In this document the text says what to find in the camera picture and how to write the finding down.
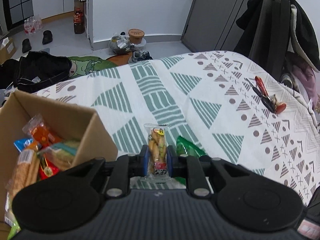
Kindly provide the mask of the brown cardboard box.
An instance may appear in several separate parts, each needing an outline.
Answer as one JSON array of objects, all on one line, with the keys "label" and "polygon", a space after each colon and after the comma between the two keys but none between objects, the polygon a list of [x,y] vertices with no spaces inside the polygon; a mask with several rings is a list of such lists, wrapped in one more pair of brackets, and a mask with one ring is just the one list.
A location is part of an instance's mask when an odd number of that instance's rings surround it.
[{"label": "brown cardboard box", "polygon": [[35,115],[41,114],[45,122],[63,139],[78,139],[80,147],[75,165],[95,157],[108,161],[117,158],[118,149],[105,129],[97,111],[75,104],[63,103],[22,91],[10,94],[1,107],[1,238],[10,231],[4,222],[7,183],[17,163],[14,141],[23,138],[23,126]]}]

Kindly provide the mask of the brown lidded jar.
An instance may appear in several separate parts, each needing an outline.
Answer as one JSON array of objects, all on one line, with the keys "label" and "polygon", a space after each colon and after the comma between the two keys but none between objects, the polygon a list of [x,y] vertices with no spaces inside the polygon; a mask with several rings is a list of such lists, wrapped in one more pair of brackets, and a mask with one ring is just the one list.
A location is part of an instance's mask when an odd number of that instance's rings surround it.
[{"label": "brown lidded jar", "polygon": [[145,36],[145,33],[140,29],[130,29],[128,31],[128,35],[129,35],[129,41],[132,44],[140,44],[142,42],[142,39]]}]

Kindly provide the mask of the green snack packet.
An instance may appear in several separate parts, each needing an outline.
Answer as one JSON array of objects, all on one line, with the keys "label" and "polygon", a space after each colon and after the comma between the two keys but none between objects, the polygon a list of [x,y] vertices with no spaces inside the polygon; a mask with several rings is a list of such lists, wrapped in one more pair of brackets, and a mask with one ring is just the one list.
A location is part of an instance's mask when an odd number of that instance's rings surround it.
[{"label": "green snack packet", "polygon": [[176,139],[176,158],[172,162],[173,173],[176,176],[175,179],[181,183],[182,185],[186,185],[186,179],[184,177],[180,177],[180,174],[183,173],[181,170],[183,169],[183,165],[179,162],[179,156],[182,155],[190,155],[193,157],[200,158],[202,156],[207,155],[207,153],[196,146],[193,142],[185,139],[181,135],[179,135]]}]

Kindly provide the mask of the round cookie packet teal band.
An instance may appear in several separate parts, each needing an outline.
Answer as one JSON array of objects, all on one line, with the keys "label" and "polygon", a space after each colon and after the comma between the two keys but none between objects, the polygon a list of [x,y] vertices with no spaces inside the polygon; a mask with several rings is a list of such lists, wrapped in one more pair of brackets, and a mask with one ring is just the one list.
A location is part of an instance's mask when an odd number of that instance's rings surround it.
[{"label": "round cookie packet teal band", "polygon": [[52,163],[60,171],[65,171],[71,168],[79,146],[78,140],[65,140],[47,146],[37,155]]}]

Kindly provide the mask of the dark soda bottle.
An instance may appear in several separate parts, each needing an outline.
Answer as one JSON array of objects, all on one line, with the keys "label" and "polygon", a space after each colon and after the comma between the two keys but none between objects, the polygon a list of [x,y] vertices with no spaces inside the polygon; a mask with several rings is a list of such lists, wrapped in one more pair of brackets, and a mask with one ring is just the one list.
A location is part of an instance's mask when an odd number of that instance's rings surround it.
[{"label": "dark soda bottle", "polygon": [[74,33],[82,34],[85,32],[84,13],[80,8],[76,9],[73,16]]}]

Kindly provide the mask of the red snack stick packet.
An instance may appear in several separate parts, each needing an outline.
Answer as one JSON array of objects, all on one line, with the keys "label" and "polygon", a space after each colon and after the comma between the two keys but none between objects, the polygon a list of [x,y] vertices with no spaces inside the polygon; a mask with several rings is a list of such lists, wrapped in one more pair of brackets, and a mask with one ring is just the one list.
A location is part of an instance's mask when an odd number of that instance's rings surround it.
[{"label": "red snack stick packet", "polygon": [[39,180],[44,180],[58,174],[60,170],[44,156],[40,157]]}]

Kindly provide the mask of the black clothes pile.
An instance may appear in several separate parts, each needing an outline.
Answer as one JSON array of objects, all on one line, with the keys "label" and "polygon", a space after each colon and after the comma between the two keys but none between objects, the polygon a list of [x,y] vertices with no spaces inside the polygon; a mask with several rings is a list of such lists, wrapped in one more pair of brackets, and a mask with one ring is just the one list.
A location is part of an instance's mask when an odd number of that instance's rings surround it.
[{"label": "black clothes pile", "polygon": [[65,56],[46,51],[30,51],[19,60],[8,59],[1,64],[1,89],[10,86],[35,93],[69,78],[72,62]]}]

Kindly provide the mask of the black slipper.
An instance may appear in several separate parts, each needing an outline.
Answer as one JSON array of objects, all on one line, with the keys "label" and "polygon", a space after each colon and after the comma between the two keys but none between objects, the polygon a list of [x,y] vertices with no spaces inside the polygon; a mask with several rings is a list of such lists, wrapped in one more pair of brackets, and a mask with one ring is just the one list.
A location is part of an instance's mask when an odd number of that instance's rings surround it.
[{"label": "black slipper", "polygon": [[28,38],[22,41],[22,53],[25,54],[32,49],[30,40]]},{"label": "black slipper", "polygon": [[43,32],[42,44],[46,45],[53,41],[53,34],[50,30],[45,30]]}]

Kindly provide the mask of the red keychain with keys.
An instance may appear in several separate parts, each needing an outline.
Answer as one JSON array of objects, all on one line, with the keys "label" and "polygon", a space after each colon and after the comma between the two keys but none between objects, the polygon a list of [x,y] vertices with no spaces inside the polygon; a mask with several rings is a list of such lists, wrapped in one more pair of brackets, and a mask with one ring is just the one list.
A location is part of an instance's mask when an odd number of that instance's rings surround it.
[{"label": "red keychain with keys", "polygon": [[266,86],[263,82],[263,80],[255,76],[254,80],[256,83],[256,86],[251,83],[251,81],[248,78],[245,78],[245,80],[249,83],[252,90],[256,93],[256,95],[261,99],[263,105],[273,114],[280,114],[286,109],[286,103],[279,102],[275,95],[270,96]]}]

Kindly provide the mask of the orange cracker packet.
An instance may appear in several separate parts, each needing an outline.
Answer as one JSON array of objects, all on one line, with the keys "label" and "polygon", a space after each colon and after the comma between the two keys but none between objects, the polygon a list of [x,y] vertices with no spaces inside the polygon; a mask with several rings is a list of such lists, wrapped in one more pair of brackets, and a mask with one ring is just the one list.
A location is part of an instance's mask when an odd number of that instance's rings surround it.
[{"label": "orange cracker packet", "polygon": [[7,202],[4,215],[5,222],[11,227],[17,226],[16,218],[12,211],[13,199],[22,189],[37,181],[40,165],[37,153],[40,149],[41,145],[38,142],[33,141],[28,146],[25,146],[18,156],[17,164],[7,187]]}]

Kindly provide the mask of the brown paper bag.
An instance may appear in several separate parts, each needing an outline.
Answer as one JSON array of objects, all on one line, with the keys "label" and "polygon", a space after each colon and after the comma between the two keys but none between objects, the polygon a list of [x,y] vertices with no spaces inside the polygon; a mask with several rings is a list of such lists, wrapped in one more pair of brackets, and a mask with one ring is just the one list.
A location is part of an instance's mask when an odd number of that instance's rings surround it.
[{"label": "brown paper bag", "polygon": [[85,14],[86,11],[86,1],[74,0],[74,13],[80,10],[82,14]]}]

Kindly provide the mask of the twisted dough snack packet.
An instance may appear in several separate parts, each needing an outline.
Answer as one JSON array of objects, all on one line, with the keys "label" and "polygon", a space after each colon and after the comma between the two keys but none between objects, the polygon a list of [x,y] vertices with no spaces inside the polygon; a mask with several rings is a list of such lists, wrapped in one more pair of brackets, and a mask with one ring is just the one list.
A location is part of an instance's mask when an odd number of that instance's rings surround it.
[{"label": "twisted dough snack packet", "polygon": [[148,175],[147,180],[164,183],[169,180],[167,164],[167,125],[147,123],[144,125],[148,133]]}]

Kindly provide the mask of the right black slipper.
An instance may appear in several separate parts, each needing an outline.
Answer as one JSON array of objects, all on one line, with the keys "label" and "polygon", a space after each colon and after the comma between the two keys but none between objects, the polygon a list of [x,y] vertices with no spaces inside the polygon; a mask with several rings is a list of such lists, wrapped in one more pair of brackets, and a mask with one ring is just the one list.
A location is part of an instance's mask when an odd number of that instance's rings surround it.
[{"label": "right black slipper", "polygon": [[53,34],[50,30],[45,30],[43,32],[42,44],[46,45],[53,41]]}]

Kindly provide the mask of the left black slipper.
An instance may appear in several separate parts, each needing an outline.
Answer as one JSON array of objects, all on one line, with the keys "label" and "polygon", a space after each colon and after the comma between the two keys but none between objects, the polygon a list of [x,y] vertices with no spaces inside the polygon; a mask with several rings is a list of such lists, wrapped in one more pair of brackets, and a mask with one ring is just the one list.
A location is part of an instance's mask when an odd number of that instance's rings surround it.
[{"label": "left black slipper", "polygon": [[22,41],[22,53],[25,54],[32,49],[30,40],[28,38]]}]

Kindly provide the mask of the small cardboard box on floor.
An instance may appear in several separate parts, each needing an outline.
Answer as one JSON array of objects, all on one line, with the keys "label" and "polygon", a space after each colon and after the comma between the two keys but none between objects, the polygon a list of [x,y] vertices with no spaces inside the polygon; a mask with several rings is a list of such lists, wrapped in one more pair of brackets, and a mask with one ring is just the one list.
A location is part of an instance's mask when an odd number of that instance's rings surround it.
[{"label": "small cardboard box on floor", "polygon": [[11,37],[6,37],[1,40],[0,47],[0,64],[3,64],[16,53],[14,40]]}]

